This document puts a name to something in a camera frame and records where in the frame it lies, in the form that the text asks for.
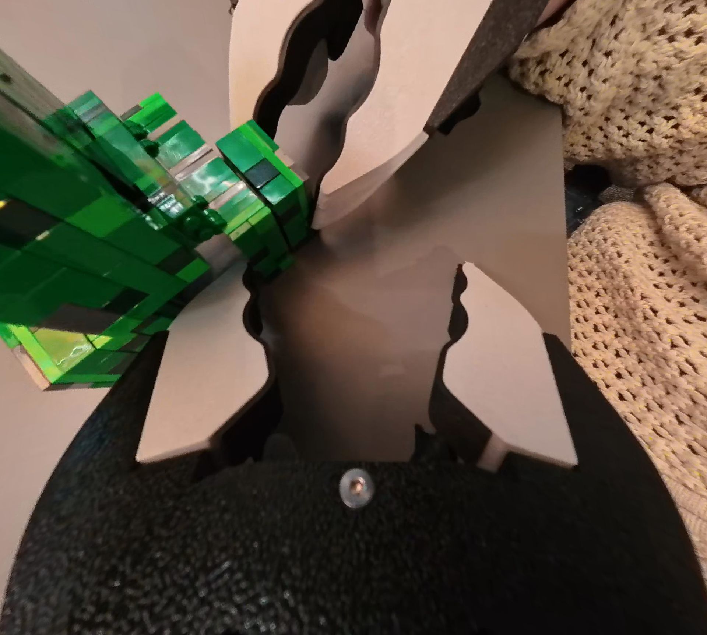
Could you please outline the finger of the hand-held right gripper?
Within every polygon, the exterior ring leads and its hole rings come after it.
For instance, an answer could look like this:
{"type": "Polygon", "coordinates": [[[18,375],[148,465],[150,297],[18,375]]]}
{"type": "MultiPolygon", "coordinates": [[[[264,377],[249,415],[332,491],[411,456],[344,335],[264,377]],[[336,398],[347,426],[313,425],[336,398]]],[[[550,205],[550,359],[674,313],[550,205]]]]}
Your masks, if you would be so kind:
{"type": "Polygon", "coordinates": [[[362,0],[230,0],[229,121],[253,120],[277,133],[283,110],[305,80],[314,50],[329,60],[345,51],[363,11],[362,0]]]}
{"type": "Polygon", "coordinates": [[[376,34],[376,75],[321,181],[314,229],[353,212],[428,140],[428,120],[492,2],[390,0],[376,34]]]}

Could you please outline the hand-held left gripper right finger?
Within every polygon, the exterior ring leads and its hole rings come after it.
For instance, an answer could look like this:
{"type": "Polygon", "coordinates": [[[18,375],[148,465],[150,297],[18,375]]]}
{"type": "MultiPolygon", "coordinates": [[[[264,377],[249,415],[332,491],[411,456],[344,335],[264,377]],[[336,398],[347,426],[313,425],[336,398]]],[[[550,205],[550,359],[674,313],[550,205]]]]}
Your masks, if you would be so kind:
{"type": "Polygon", "coordinates": [[[497,472],[517,454],[565,469],[578,456],[540,325],[471,262],[459,265],[429,418],[463,462],[497,472]]]}

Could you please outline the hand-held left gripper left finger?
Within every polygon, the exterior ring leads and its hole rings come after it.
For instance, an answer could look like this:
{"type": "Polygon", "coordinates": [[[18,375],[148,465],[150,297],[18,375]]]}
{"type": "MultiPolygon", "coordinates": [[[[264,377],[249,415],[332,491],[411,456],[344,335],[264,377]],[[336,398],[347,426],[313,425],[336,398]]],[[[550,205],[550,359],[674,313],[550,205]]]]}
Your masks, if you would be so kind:
{"type": "Polygon", "coordinates": [[[172,323],[135,458],[210,451],[229,464],[258,461],[281,415],[257,289],[248,267],[233,265],[172,323]]]}

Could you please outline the green lego leg block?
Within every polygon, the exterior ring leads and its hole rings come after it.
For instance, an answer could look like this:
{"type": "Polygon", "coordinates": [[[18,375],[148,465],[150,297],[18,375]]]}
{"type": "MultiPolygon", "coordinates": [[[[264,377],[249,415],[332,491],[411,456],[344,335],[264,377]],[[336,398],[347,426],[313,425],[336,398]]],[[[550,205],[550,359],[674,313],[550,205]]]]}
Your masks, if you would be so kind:
{"type": "Polygon", "coordinates": [[[275,141],[250,120],[217,140],[217,150],[237,179],[217,204],[224,232],[262,279],[292,266],[309,238],[310,196],[275,141]]]}

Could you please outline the green lego creeper model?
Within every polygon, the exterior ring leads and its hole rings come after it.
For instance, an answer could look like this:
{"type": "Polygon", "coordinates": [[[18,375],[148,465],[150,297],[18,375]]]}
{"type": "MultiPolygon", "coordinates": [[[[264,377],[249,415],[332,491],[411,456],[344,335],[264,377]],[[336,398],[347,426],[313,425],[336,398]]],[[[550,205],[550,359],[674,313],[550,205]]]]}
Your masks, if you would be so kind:
{"type": "Polygon", "coordinates": [[[244,174],[160,93],[63,103],[1,52],[1,340],[40,390],[109,388],[224,269],[292,265],[244,174]]]}

